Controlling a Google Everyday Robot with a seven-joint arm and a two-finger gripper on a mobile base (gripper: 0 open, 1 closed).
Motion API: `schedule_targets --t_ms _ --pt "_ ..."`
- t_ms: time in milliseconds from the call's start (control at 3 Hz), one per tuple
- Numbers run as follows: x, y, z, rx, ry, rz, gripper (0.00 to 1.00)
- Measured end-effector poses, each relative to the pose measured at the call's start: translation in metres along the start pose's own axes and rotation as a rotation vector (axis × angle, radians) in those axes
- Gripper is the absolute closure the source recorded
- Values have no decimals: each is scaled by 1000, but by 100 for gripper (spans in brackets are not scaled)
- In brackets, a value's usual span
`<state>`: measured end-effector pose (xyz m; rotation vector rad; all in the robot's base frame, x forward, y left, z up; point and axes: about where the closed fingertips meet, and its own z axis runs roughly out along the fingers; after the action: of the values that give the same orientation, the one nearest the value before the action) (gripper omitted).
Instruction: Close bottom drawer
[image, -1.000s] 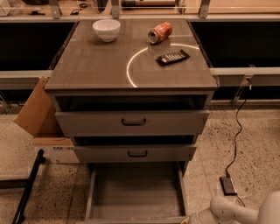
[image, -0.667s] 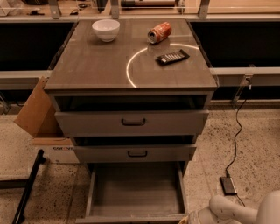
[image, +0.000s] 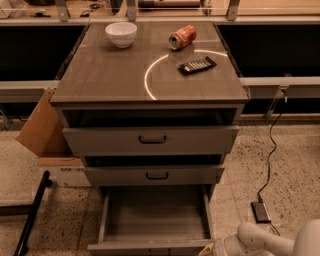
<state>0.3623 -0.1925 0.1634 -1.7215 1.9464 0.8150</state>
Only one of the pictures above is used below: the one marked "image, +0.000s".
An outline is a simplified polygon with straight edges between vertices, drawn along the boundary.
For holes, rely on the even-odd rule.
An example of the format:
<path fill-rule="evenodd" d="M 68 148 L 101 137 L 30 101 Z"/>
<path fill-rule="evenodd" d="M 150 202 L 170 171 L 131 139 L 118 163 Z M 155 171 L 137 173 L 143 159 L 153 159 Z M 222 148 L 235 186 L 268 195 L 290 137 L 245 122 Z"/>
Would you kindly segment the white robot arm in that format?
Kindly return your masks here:
<path fill-rule="evenodd" d="M 208 244 L 197 256 L 320 256 L 320 220 L 304 224 L 294 240 L 245 222 L 236 234 Z"/>

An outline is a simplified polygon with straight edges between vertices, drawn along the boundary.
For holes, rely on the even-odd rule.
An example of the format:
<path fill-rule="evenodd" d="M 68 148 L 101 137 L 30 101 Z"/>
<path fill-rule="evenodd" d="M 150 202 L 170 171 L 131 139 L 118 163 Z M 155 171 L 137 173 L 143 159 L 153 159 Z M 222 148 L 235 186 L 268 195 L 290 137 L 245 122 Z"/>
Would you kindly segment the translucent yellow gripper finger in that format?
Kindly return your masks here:
<path fill-rule="evenodd" d="M 213 256 L 214 244 L 210 243 L 206 245 L 198 254 L 198 256 Z"/>

